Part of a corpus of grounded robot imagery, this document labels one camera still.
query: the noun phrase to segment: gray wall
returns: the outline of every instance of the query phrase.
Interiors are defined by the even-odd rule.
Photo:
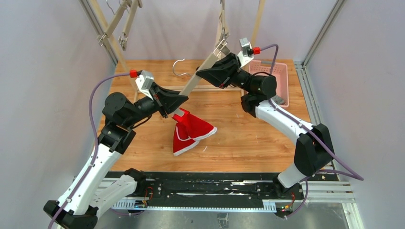
[[[0,228],[46,228],[44,204],[90,153],[90,92],[114,66],[77,0],[2,1],[0,21]]]
[[[302,61],[336,0],[266,0],[257,46],[278,43],[279,58]],[[98,0],[106,17],[113,17],[105,0]],[[118,0],[108,0],[113,10]],[[227,0],[229,46],[251,38],[259,0]],[[144,59],[205,59],[213,51],[221,5],[219,0],[144,0],[137,10],[125,57]],[[115,31],[118,39],[125,22]],[[273,50],[261,59],[273,58]]]
[[[405,1],[347,1],[310,62],[336,154],[367,229],[403,228]]]

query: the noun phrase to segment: wood grain surface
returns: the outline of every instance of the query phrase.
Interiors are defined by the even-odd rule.
[[[160,86],[185,85],[189,77],[173,75],[173,62],[127,61],[127,65],[131,69],[152,72]],[[176,70],[193,73],[202,62],[180,62]],[[293,61],[278,62],[288,65],[290,106],[287,110],[309,121]],[[116,73],[123,72],[120,66]],[[200,82],[200,85],[208,84],[204,80]],[[114,79],[112,92],[122,92],[130,100],[134,98],[134,90],[126,78]],[[200,141],[195,148],[173,156],[175,121],[156,113],[146,124],[136,128],[137,135],[112,170],[133,167],[144,171],[280,172],[293,161],[294,144],[271,125],[245,113],[240,105],[240,92],[193,92],[182,107],[216,126],[217,133]]]

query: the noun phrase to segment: robotic arm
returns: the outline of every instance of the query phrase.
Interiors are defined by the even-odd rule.
[[[212,68],[197,71],[196,75],[219,88],[233,85],[247,91],[248,93],[241,97],[243,110],[274,126],[295,143],[294,163],[274,179],[276,192],[281,197],[294,184],[314,175],[332,161],[328,152],[306,129],[314,132],[333,151],[332,141],[325,125],[304,122],[271,99],[276,95],[277,88],[274,76],[251,75],[241,68],[253,59],[254,51],[246,38],[241,39],[240,44],[242,50],[238,55],[229,53]]]
[[[65,193],[57,201],[49,200],[43,208],[51,218],[57,215],[56,222],[65,228],[94,228],[97,219],[112,205],[127,195],[138,196],[145,190],[146,176],[131,168],[117,182],[95,193],[107,172],[135,137],[133,129],[143,122],[136,124],[149,119],[155,112],[167,118],[168,114],[188,100],[179,92],[158,86],[150,72],[141,71],[137,75],[137,86],[147,96],[134,104],[122,93],[112,93],[106,98],[103,109],[106,124],[98,137],[96,159],[93,160],[93,151]]]

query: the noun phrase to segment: red connector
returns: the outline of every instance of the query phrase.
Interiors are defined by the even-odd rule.
[[[129,76],[131,78],[137,78],[138,77],[137,70],[135,70],[135,69],[130,70],[129,71]]]
[[[260,54],[260,47],[253,47],[253,54]]]

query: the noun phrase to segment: plastic basket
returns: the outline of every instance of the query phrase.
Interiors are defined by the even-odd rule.
[[[251,61],[249,64],[249,73],[255,74],[256,72],[266,72],[270,73],[271,62],[269,61]],[[288,67],[285,63],[275,63],[273,69],[273,76],[276,77],[277,89],[276,94],[283,98],[286,103],[284,105],[279,105],[281,107],[288,107],[289,96],[288,96]]]

